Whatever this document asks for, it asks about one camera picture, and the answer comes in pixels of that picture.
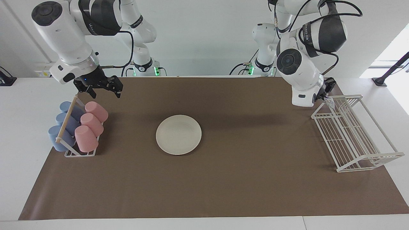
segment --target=white wall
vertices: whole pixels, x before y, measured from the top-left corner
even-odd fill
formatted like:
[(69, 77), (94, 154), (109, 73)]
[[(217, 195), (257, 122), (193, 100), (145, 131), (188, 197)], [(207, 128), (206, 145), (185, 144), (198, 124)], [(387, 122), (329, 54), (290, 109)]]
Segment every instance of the white wall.
[(26, 65), (19, 56), (0, 38), (0, 66), (14, 77), (36, 77), (32, 67)]
[[(2, 0), (18, 14), (25, 28), (46, 53), (43, 60), (56, 55), (45, 45), (31, 24), (31, 10), (42, 0)], [(340, 62), (327, 76), (359, 77), (393, 38), (409, 23), (407, 0), (353, 0), (364, 12), (363, 18), (343, 16), (348, 28), (348, 41), (338, 52)], [(148, 44), (151, 55), (165, 67), (169, 75), (223, 75), (236, 64), (248, 61), (257, 49), (251, 32), (257, 23), (271, 23), (267, 1), (255, 0), (138, 0), (144, 18), (153, 24), (157, 40)], [(353, 11), (339, 6), (339, 11)], [(296, 27), (317, 16), (300, 17)], [(7, 31), (2, 37), (13, 41)], [(87, 38), (100, 53), (102, 65), (123, 64), (129, 51), (110, 37)], [(23, 47), (15, 47), (20, 53)], [(314, 59), (324, 71), (334, 57), (322, 55)], [(120, 74), (119, 70), (106, 71)]]

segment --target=white table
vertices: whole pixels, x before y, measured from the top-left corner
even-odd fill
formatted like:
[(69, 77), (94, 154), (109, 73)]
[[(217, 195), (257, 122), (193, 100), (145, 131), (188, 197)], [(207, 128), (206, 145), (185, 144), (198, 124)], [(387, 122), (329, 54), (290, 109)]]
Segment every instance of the white table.
[[(363, 101), (398, 150), (409, 155), (409, 116), (387, 88), (369, 79), (338, 79), (344, 94), (362, 94)], [(0, 88), (0, 229), (407, 229), (409, 215), (249, 217), (188, 219), (74, 219), (17, 221), (51, 143), (46, 135), (55, 124), (59, 104), (72, 99), (72, 84), (53, 79), (19, 78), (12, 87)], [(409, 157), (386, 165), (409, 201)]]

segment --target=electrical outlet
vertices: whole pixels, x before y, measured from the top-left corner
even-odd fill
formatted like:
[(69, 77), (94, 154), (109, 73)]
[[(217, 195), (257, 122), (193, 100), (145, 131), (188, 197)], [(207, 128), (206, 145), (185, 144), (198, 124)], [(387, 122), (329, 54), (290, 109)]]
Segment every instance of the electrical outlet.
[(50, 68), (54, 63), (37, 63), (34, 72), (38, 77), (52, 77)]

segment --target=white wire rack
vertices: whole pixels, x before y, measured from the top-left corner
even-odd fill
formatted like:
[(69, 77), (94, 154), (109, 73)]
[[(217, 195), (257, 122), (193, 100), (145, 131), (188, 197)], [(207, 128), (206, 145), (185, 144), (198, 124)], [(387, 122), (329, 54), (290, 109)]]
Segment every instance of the white wire rack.
[[(321, 104), (311, 116), (337, 166), (337, 172), (372, 170), (394, 159), (404, 156), (392, 144), (388, 136), (376, 122), (362, 102), (362, 95), (332, 96), (335, 109)], [(378, 127), (393, 153), (381, 153), (362, 123), (353, 106), (360, 103)]]
[(88, 153), (83, 153), (78, 149), (77, 146), (75, 146), (76, 142), (74, 143), (74, 146), (71, 147), (67, 142), (65, 142), (62, 138), (63, 133), (65, 128), (67, 127), (67, 123), (68, 123), (68, 118), (71, 116), (72, 110), (74, 109), (74, 106), (78, 105), (82, 110), (85, 111), (85, 105), (84, 103), (82, 103), (82, 101), (77, 97), (77, 95), (73, 98), (72, 102), (71, 102), (71, 106), (68, 109), (67, 115), (65, 116), (64, 122), (61, 126), (60, 132), (58, 133), (58, 136), (55, 138), (55, 142), (56, 143), (61, 143), (63, 146), (65, 146), (68, 150), (65, 151), (64, 156), (65, 157), (89, 157), (89, 156), (95, 156), (95, 152), (97, 151), (97, 149), (95, 149), (92, 152), (88, 152)]

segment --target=white plate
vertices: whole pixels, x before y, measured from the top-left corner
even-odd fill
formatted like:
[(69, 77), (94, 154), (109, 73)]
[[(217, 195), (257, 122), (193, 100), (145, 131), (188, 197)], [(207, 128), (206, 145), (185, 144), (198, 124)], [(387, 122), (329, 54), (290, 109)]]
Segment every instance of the white plate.
[(194, 150), (202, 139), (197, 121), (185, 115), (166, 118), (156, 130), (159, 147), (172, 155), (183, 155)]

